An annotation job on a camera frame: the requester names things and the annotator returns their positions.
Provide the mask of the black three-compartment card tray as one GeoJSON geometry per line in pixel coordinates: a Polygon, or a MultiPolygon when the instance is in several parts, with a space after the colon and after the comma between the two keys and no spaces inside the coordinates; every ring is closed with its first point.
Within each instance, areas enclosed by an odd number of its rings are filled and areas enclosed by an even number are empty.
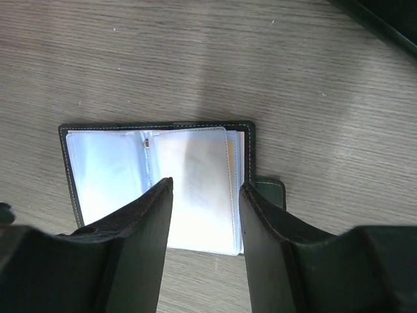
{"type": "Polygon", "coordinates": [[[416,1],[333,0],[330,3],[416,64],[416,1]]]}

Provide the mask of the black leather card holder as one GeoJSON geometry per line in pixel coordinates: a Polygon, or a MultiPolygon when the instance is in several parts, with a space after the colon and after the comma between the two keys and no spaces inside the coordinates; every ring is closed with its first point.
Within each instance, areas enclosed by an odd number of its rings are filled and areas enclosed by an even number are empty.
{"type": "Polygon", "coordinates": [[[285,208],[285,187],[256,176],[251,121],[63,124],[68,189],[78,226],[92,224],[173,180],[169,248],[237,256],[244,251],[239,192],[250,182],[285,208]]]}

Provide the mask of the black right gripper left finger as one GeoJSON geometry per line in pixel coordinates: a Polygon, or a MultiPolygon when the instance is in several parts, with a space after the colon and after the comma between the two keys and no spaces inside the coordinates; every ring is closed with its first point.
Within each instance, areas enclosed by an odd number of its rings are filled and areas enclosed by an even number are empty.
{"type": "Polygon", "coordinates": [[[2,312],[155,312],[173,180],[70,235],[1,224],[2,312]]]}

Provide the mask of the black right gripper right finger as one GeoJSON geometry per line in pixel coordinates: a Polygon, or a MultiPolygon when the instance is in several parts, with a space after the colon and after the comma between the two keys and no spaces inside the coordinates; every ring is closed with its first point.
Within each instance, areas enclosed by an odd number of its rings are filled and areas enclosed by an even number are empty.
{"type": "Polygon", "coordinates": [[[325,232],[240,189],[253,312],[415,312],[416,228],[325,232]]]}

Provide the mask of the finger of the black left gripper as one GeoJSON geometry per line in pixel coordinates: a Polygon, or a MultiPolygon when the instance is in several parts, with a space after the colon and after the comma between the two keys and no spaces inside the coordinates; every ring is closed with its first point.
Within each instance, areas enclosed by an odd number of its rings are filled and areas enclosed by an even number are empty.
{"type": "Polygon", "coordinates": [[[0,203],[0,224],[10,225],[16,217],[12,212],[12,207],[8,203],[0,203]]]}

